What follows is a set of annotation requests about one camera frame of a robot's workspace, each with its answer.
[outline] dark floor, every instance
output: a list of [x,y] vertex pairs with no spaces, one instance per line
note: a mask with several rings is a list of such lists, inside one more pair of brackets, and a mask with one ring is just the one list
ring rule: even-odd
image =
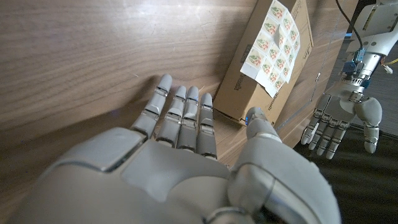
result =
[[363,130],[351,127],[332,160],[300,143],[295,150],[320,168],[337,197],[343,223],[398,223],[398,138],[382,133],[364,150]]

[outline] robotic hand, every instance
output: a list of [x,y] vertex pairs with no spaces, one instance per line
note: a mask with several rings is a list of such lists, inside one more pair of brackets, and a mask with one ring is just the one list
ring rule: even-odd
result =
[[354,41],[347,49],[349,61],[341,71],[342,78],[320,98],[301,139],[310,150],[317,148],[319,156],[325,151],[327,159],[335,155],[355,116],[364,123],[365,150],[376,151],[382,109],[377,99],[365,97],[363,91],[398,40],[397,10],[397,1],[377,1],[358,16],[354,27],[361,38],[351,37]]
[[172,78],[130,129],[113,128],[42,174],[9,223],[340,223],[317,166],[284,145],[259,108],[231,170],[216,159],[210,94],[180,86],[155,139]]
[[331,159],[350,123],[358,115],[364,123],[365,150],[374,153],[382,109],[377,99],[362,95],[363,89],[341,82],[334,84],[320,98],[301,143],[309,143],[310,150],[318,146],[319,156],[327,150],[326,158]]

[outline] sticker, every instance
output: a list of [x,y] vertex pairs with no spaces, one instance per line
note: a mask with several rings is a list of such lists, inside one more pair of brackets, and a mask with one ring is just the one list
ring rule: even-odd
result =
[[273,63],[275,63],[276,58],[277,58],[278,55],[279,55],[279,52],[280,52],[280,50],[279,50],[278,46],[276,46],[276,44],[273,44],[273,45],[271,46],[271,48],[269,49],[269,51],[268,51],[268,57],[271,59],[271,61],[272,61]]
[[282,49],[285,55],[289,55],[292,52],[293,47],[290,42],[287,41]]
[[269,16],[266,16],[266,19],[264,20],[264,23],[262,24],[261,28],[267,34],[274,36],[278,27],[279,27],[278,22],[271,19]]
[[289,10],[273,0],[253,43],[248,43],[240,72],[274,97],[292,76],[300,34]]
[[289,83],[290,78],[292,77],[292,71],[287,63],[282,71],[282,77],[284,78],[285,82],[287,82],[287,83]]
[[299,31],[297,30],[296,26],[293,26],[292,30],[289,32],[289,38],[291,39],[292,43],[294,43],[299,35]]
[[297,37],[297,40],[294,42],[294,51],[299,52],[300,49],[300,37]]
[[283,45],[286,42],[286,33],[284,32],[283,28],[279,27],[278,31],[275,35],[275,43],[278,43],[278,48],[282,49]]
[[289,55],[289,64],[292,64],[294,62],[294,53],[290,53]]
[[290,13],[286,13],[286,15],[284,16],[283,20],[282,20],[282,27],[284,28],[284,30],[286,32],[290,31],[290,28],[292,28],[294,24],[294,20],[292,18],[292,16],[290,15]]
[[255,46],[258,47],[264,54],[266,54],[270,48],[270,46],[274,42],[272,41],[272,37],[268,36],[264,32],[260,32],[255,41]]
[[278,78],[278,80],[275,82],[275,88],[279,91],[280,90],[280,88],[282,88],[282,85],[285,83],[285,80],[282,78],[282,77],[280,77],[280,78]]
[[289,75],[290,69],[289,69],[289,65],[286,64],[283,71],[282,71],[282,75],[285,78],[286,81],[288,81],[287,77]]
[[279,1],[274,1],[271,4],[268,13],[278,22],[281,22],[286,11],[287,9],[284,5],[282,5]]
[[266,77],[269,77],[269,74],[271,74],[272,72],[272,62],[268,58],[266,58],[261,68],[262,71],[264,72],[264,75]]
[[275,68],[277,68],[279,71],[282,71],[285,64],[286,64],[286,58],[283,54],[280,54],[276,60]]
[[271,74],[269,75],[269,80],[271,81],[271,83],[275,83],[278,77],[279,73],[277,72],[277,70],[273,69]]
[[260,68],[264,58],[265,58],[264,54],[260,53],[255,48],[252,48],[249,53],[249,56],[246,59],[246,62],[253,67]]

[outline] brown cardboard box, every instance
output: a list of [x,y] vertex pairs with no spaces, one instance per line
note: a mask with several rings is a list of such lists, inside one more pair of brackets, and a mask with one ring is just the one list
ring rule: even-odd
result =
[[271,98],[260,84],[240,72],[272,3],[272,0],[258,0],[214,101],[216,110],[243,125],[248,109],[253,106],[260,107],[271,124],[275,123],[313,47],[305,0],[279,1],[289,10],[300,32],[301,48],[289,83],[285,83],[275,97]]

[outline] wooden surface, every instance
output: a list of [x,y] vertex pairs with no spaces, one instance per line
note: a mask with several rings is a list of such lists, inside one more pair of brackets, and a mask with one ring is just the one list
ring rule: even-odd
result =
[[[62,153],[129,127],[161,74],[173,76],[172,90],[196,85],[214,95],[255,3],[1,1],[0,222]],[[351,16],[356,2],[341,4]],[[348,27],[334,0],[307,5],[315,46],[275,124],[290,146],[326,87]],[[232,165],[245,128],[215,112],[215,129],[220,161]]]

